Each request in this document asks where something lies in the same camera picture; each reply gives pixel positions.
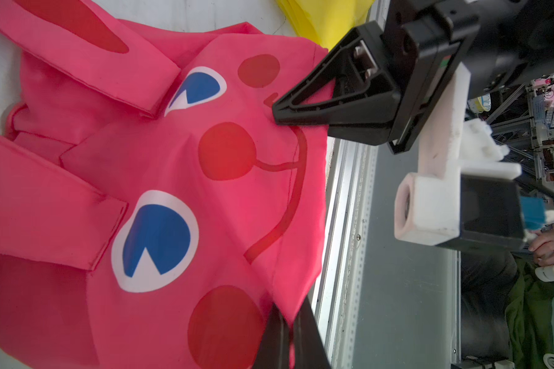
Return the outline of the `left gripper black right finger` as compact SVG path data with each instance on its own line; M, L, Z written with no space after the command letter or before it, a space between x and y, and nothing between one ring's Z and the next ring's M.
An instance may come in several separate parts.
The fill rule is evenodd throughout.
M331 369L308 298L292 326L295 369Z

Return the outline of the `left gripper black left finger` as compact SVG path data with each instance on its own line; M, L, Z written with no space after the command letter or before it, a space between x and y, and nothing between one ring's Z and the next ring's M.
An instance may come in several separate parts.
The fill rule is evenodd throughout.
M288 369L289 349L289 325L279 308L274 304L252 369Z

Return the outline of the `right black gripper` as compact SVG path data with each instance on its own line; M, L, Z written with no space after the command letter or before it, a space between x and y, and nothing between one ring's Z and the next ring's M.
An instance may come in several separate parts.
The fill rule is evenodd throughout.
M383 27L351 29L274 103L275 122L407 152L479 30L465 1L392 1Z

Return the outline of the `yellow raincoat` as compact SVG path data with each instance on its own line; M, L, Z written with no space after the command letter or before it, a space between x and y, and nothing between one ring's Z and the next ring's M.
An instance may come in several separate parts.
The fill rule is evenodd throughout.
M363 24L371 0L276 0L298 37L331 50L347 32Z

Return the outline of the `pink bunny face raincoat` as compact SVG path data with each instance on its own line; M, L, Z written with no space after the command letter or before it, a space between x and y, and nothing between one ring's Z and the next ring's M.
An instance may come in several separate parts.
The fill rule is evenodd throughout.
M324 59L91 1L0 1L0 348L33 368L251 368L321 270L327 131L272 106Z

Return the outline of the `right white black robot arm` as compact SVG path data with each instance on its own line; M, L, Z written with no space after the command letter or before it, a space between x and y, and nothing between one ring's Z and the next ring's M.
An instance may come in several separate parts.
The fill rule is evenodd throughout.
M392 1L272 106L279 125L411 149L460 65L468 98L554 73L554 1Z

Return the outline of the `person in green clothes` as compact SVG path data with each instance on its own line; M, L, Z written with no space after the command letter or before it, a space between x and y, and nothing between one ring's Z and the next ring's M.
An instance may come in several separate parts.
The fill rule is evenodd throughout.
M512 253L462 254L461 353L507 358L517 368L543 368L554 354L554 282L537 268L554 266L554 230L529 246L532 258Z

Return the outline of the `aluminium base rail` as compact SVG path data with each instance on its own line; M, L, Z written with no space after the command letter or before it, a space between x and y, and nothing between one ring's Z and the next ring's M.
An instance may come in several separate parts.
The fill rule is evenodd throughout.
M329 364L351 368L378 150L331 138L323 269L309 294Z

